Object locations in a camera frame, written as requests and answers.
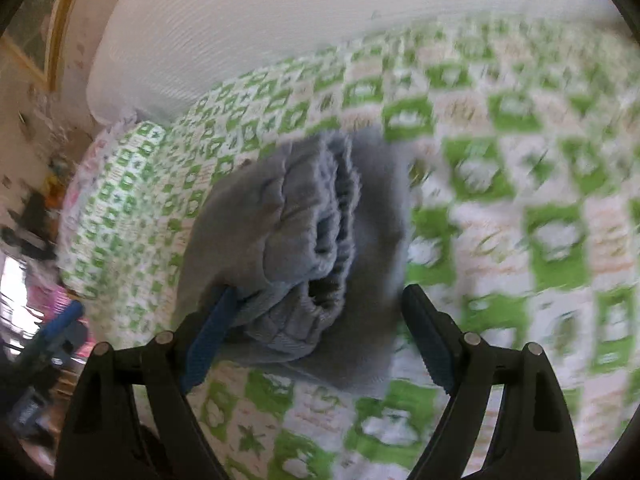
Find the grey pants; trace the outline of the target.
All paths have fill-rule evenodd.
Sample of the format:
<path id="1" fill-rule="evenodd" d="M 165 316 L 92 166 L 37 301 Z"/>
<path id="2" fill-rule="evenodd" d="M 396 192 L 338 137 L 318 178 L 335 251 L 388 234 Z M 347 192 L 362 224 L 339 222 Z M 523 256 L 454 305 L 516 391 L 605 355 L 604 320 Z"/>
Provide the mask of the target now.
<path id="1" fill-rule="evenodd" d="M 382 396 L 410 238 L 407 142 L 323 131 L 217 181 L 182 257 L 171 321 L 216 286 L 239 309 L 220 355 L 356 396 Z"/>

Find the green white patterned bedsheet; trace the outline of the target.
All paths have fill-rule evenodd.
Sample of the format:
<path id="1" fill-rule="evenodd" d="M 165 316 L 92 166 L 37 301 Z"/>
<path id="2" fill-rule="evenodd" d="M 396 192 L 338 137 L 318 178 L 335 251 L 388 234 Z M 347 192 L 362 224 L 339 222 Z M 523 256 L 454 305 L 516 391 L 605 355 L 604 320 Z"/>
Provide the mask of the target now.
<path id="1" fill-rule="evenodd" d="M 617 32 L 426 22 L 221 81 L 107 150 L 65 211 L 65 285 L 101 338 L 142 344 L 217 180 L 367 126 L 413 145 L 409 281 L 490 344 L 544 347 L 589 476 L 639 404 L 639 47 Z"/>

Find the gold framed picture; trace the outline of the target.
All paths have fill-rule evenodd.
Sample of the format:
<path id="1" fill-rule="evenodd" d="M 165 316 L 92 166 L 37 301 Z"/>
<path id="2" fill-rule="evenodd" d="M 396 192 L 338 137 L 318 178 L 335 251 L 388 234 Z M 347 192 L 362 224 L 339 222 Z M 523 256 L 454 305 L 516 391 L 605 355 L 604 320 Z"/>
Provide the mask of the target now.
<path id="1" fill-rule="evenodd" d="M 24 0 L 1 37 L 1 47 L 43 90 L 54 91 L 62 47 L 75 0 Z"/>

